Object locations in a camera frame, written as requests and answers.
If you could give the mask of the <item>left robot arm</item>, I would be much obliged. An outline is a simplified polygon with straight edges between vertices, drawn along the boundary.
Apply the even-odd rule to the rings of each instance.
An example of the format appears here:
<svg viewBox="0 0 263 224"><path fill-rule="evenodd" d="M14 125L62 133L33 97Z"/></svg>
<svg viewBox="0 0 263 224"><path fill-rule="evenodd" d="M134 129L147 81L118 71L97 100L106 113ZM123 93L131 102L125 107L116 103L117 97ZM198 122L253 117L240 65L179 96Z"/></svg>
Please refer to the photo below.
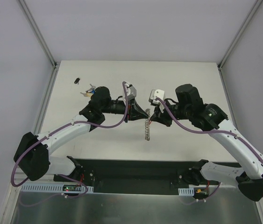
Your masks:
<svg viewBox="0 0 263 224"><path fill-rule="evenodd" d="M112 99L107 87L98 87L87 106L66 124L37 135L24 134L14 155L14 167L20 168L30 181L46 174L64 175L71 182L77 181L81 165L71 156L53 157L57 149L97 127L110 129L123 122L149 117L135 100L135 87L124 82L123 91L123 96Z"/></svg>

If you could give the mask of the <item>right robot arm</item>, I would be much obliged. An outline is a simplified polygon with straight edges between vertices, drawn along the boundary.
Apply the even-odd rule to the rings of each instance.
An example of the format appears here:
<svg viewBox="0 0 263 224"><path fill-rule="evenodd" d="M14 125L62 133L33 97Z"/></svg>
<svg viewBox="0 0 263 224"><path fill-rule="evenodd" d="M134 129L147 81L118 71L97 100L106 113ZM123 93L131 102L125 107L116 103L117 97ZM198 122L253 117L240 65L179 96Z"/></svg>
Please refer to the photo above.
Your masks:
<svg viewBox="0 0 263 224"><path fill-rule="evenodd" d="M175 89L177 100L165 97L163 90L152 90L149 102L154 106L153 122L170 127L175 122L182 129L195 134L208 134L220 143L239 163L234 168L200 160L182 174L188 184L200 185L216 181L237 187L248 199L263 198L263 154L252 146L237 130L227 114L215 104L206 104L191 84Z"/></svg>

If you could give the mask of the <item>metal disc with keyrings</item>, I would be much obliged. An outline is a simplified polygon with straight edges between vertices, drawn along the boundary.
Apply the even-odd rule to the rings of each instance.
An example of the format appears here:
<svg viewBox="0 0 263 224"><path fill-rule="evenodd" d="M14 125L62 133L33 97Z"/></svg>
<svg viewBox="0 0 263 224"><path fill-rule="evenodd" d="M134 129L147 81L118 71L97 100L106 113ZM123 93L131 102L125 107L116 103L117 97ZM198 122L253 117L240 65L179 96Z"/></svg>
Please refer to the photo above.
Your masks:
<svg viewBox="0 0 263 224"><path fill-rule="evenodd" d="M147 119L150 119L150 109L146 109L145 112L148 115ZM146 124L146 120L145 120L145 133L144 133L144 138L146 141L150 141L150 125Z"/></svg>

